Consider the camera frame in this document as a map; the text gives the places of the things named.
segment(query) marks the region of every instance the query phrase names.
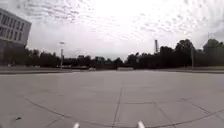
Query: treeline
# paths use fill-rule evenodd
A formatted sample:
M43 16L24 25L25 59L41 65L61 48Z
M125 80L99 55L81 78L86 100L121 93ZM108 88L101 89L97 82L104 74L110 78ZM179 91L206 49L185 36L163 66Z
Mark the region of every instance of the treeline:
M223 66L224 44L209 39L203 49L195 49L189 39L180 40L174 49L162 46L155 54L136 53L129 55L125 61L120 58L111 60L104 57L79 55L77 58L64 58L63 65L67 68L117 69L133 67L134 69L160 69L194 66ZM4 54L4 64L59 67L61 59L55 53L38 50L8 50Z

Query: cloudy sky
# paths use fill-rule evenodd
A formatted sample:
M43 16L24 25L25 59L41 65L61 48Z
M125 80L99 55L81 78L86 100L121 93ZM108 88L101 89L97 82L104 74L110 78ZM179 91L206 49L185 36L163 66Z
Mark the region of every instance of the cloudy sky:
M0 7L32 22L29 48L66 56L125 57L175 47L190 39L224 40L224 0L0 0Z

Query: gray building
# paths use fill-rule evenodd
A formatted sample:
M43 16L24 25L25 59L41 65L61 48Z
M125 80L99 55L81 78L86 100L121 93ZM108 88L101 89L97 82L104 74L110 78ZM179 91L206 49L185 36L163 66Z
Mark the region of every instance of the gray building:
M0 62L7 49L25 48L31 23L0 8Z

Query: pole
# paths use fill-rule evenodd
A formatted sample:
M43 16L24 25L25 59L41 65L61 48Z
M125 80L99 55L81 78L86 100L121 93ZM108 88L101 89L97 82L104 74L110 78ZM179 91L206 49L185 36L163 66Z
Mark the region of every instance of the pole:
M62 69L62 66L63 66L63 49L61 49L61 69Z
M64 49L63 49L63 46L62 45L65 45L65 43L64 42L60 42L60 44L61 44L61 65L60 65L60 67L62 69L63 60L64 60L64 55L63 55Z
M191 46L191 68L194 69L194 48Z

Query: paved plaza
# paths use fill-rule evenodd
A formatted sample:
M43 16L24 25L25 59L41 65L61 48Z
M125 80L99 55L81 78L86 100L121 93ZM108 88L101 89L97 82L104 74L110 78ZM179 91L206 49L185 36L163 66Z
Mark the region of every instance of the paved plaza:
M2 128L223 128L224 75L102 71L0 75Z

